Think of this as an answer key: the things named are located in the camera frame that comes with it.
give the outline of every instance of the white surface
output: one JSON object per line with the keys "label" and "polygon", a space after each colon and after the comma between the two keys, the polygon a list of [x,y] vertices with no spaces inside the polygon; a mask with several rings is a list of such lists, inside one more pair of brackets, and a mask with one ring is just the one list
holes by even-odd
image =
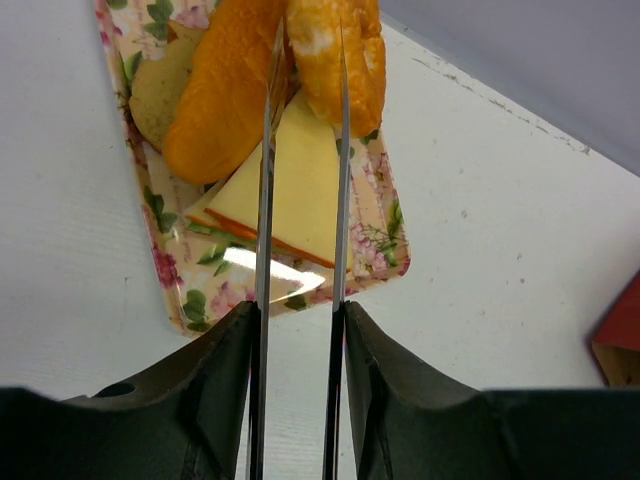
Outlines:
{"label": "white surface", "polygon": [[[0,384],[56,398],[185,344],[165,319],[91,8],[76,3],[0,5]],[[640,265],[640,180],[385,34],[384,130],[413,264],[357,300],[471,386],[599,385],[585,335]],[[325,306],[272,322],[267,478],[319,478],[329,319]]]}
{"label": "white surface", "polygon": [[380,0],[463,70],[640,175],[636,0]]}

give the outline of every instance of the orange strip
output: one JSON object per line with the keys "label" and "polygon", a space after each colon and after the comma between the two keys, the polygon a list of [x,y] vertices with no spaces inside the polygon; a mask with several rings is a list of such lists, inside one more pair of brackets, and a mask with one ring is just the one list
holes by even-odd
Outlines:
{"label": "orange strip", "polygon": [[193,222],[193,223],[195,223],[197,225],[202,225],[203,227],[220,228],[220,224],[219,223],[214,223],[214,222],[209,223],[207,221],[202,220],[199,217],[194,217],[193,215],[187,215],[186,217],[190,222]]}
{"label": "orange strip", "polygon": [[[220,223],[220,228],[222,230],[229,232],[231,235],[235,235],[236,237],[239,237],[245,240],[250,240],[252,242],[256,241],[257,236],[256,236],[256,231],[254,229],[249,228],[246,225],[242,225],[241,223],[238,223],[235,220],[231,220],[227,217],[224,217],[219,213],[216,213],[213,210],[210,210],[208,208],[205,208],[204,211],[205,213],[211,215]],[[281,248],[283,250],[288,250],[289,252],[293,253],[296,257],[304,258],[313,263],[317,263],[322,267],[325,267],[325,268],[335,267],[335,264],[333,262],[327,262],[326,260],[316,257],[315,255],[312,255],[308,252],[303,252],[302,250],[298,250],[297,248],[292,247],[291,245],[287,245],[285,242],[283,242],[282,240],[278,240],[277,238],[273,239],[273,245],[274,247]]]}

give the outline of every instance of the metal blade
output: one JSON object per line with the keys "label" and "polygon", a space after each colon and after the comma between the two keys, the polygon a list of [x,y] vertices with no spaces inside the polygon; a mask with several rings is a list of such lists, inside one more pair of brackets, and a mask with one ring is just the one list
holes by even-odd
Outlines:
{"label": "metal blade", "polygon": [[340,179],[338,186],[338,215],[336,226],[335,269],[333,272],[333,309],[331,324],[331,349],[329,353],[329,380],[327,387],[327,416],[325,421],[324,464],[322,478],[338,477],[338,440],[340,429],[340,388],[342,383],[342,357],[345,326],[345,284],[347,274],[347,247],[349,234],[349,198],[351,187],[351,122],[349,111],[349,81],[347,76],[342,23],[341,88],[342,88],[342,141],[340,149]]}
{"label": "metal blade", "polygon": [[264,471],[264,427],[267,388],[267,348],[269,333],[269,286],[271,279],[271,222],[276,159],[276,131],[280,124],[287,90],[283,48],[284,19],[280,20],[271,55],[269,83],[264,111],[260,205],[256,252],[256,302],[252,328],[251,380],[249,393],[249,446],[247,478],[261,480]]}

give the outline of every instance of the bread crust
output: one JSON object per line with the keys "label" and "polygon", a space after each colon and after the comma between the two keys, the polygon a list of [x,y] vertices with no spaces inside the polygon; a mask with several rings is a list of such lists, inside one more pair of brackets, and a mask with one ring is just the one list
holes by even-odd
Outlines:
{"label": "bread crust", "polygon": [[377,0],[288,0],[287,32],[302,89],[314,113],[342,123],[340,25],[349,79],[351,135],[380,127],[386,51]]}
{"label": "bread crust", "polygon": [[285,7],[286,0],[224,0],[211,14],[163,145],[169,169],[185,182],[228,177],[261,140],[271,50]]}

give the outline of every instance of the cheese slice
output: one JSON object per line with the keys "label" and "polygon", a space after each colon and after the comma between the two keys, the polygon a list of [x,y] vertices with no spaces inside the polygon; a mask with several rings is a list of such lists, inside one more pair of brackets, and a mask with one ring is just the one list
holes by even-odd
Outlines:
{"label": "cheese slice", "polygon": [[207,214],[204,209],[207,208],[209,202],[216,196],[220,189],[224,186],[223,181],[217,182],[213,187],[205,192],[205,194],[198,199],[196,203],[187,208],[183,215],[189,219],[189,221],[202,225],[203,227],[211,229],[219,229],[220,222],[218,222],[211,215]]}
{"label": "cheese slice", "polygon": [[[282,114],[276,144],[274,246],[333,268],[340,169],[333,129],[300,92]],[[205,208],[223,230],[244,238],[256,236],[261,157],[262,143]]]}

